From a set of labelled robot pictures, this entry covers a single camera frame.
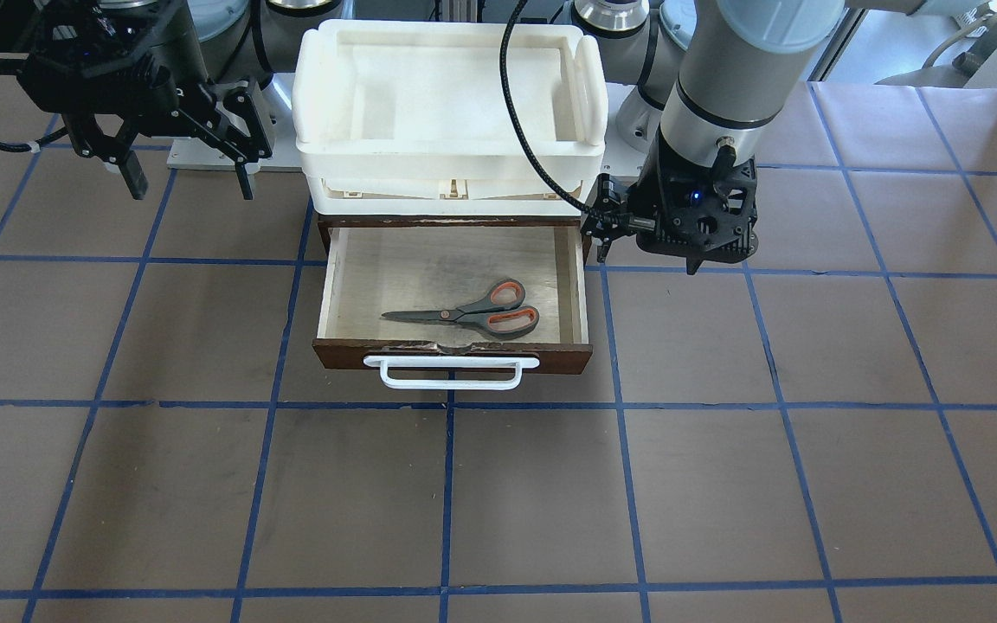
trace white container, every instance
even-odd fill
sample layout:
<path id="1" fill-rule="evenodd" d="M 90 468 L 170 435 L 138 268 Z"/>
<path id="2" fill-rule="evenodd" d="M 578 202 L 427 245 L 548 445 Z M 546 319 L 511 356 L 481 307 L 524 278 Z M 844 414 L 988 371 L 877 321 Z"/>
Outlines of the white container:
<path id="1" fill-rule="evenodd" d="M 324 215 L 578 216 L 539 180 L 506 114 L 503 24 L 331 20 L 302 38 L 296 145 Z M 531 149 L 586 197 L 605 151 L 598 46 L 518 25 L 509 75 Z"/>

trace brown floor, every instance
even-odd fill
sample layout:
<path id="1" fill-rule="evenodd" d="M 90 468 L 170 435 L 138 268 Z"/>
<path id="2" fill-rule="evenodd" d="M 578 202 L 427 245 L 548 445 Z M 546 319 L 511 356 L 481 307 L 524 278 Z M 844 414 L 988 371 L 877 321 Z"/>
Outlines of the brown floor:
<path id="1" fill-rule="evenodd" d="M 321 367 L 298 174 L 0 154 L 0 620 L 997 622 L 997 95 L 814 88 L 748 267 L 502 394 Z"/>

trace white drawer handle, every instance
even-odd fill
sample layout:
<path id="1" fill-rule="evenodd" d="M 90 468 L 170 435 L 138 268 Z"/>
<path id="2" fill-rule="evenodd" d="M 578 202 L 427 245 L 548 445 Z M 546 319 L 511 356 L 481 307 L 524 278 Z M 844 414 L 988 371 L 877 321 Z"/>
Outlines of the white drawer handle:
<path id="1" fill-rule="evenodd" d="M 522 370 L 536 368 L 535 357 L 454 357 L 443 355 L 368 355 L 364 366 L 379 368 L 383 385 L 391 389 L 514 389 L 522 382 Z M 510 368 L 514 377 L 505 380 L 398 379 L 391 368 Z"/>

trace orange scissor handle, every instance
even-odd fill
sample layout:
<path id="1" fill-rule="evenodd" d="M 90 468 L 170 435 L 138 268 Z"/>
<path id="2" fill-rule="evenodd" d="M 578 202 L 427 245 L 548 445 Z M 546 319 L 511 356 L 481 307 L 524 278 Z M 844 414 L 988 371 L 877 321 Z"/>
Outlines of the orange scissor handle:
<path id="1" fill-rule="evenodd" d="M 482 314 L 482 312 L 508 312 L 516 309 L 525 301 L 525 286 L 517 279 L 503 279 L 491 286 L 490 291 L 482 299 L 460 305 L 464 314 Z"/>
<path id="2" fill-rule="evenodd" d="M 487 316 L 486 331 L 496 337 L 518 337 L 537 327 L 541 314 L 536 307 L 521 307 Z"/>

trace wooden drawer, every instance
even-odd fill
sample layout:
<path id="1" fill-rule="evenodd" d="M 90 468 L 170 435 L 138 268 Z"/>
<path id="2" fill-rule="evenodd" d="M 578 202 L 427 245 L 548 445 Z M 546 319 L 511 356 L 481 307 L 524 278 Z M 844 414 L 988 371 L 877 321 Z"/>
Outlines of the wooden drawer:
<path id="1" fill-rule="evenodd" d="M 576 226 L 333 228 L 313 348 L 333 369 L 379 368 L 389 387 L 510 389 L 522 370 L 581 374 L 592 354 L 582 237 Z M 495 281 L 522 281 L 541 312 L 507 342 L 457 324 L 388 320 L 383 312 L 479 299 Z M 396 368 L 508 369 L 509 382 L 395 379 Z"/>

